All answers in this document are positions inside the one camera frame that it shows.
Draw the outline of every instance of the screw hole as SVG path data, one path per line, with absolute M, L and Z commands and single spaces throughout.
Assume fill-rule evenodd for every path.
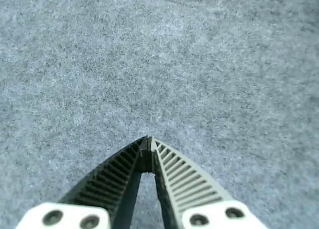
M 194 214 L 190 218 L 190 223 L 193 226 L 203 226 L 203 225 L 208 224 L 208 218 L 204 215 L 201 215 L 201 214 Z
M 242 218 L 242 217 L 244 217 L 244 213 L 237 208 L 228 208 L 226 210 L 226 215 L 229 218 Z
M 81 221 L 82 229 L 93 229 L 99 224 L 100 219 L 97 216 L 88 216 Z
M 43 218 L 43 224 L 46 226 L 52 226 L 61 221 L 63 213 L 59 210 L 50 211 Z

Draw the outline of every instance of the carpet floor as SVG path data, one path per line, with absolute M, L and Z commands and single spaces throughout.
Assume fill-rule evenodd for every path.
M 0 228 L 146 134 L 269 228 L 319 228 L 319 0 L 0 8 Z M 163 228 L 152 175 L 137 228 Z

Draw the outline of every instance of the gray carpet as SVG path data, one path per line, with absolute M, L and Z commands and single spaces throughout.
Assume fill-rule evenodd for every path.
M 319 228 L 319 0 L 0 8 L 0 228 L 145 134 L 269 228 Z M 152 175 L 132 228 L 163 228 Z

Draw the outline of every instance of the gray fabric surface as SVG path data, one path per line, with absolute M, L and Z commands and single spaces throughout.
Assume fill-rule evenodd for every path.
M 268 227 L 319 228 L 319 0 L 0 6 L 0 228 L 145 134 Z M 152 175 L 132 228 L 163 228 Z

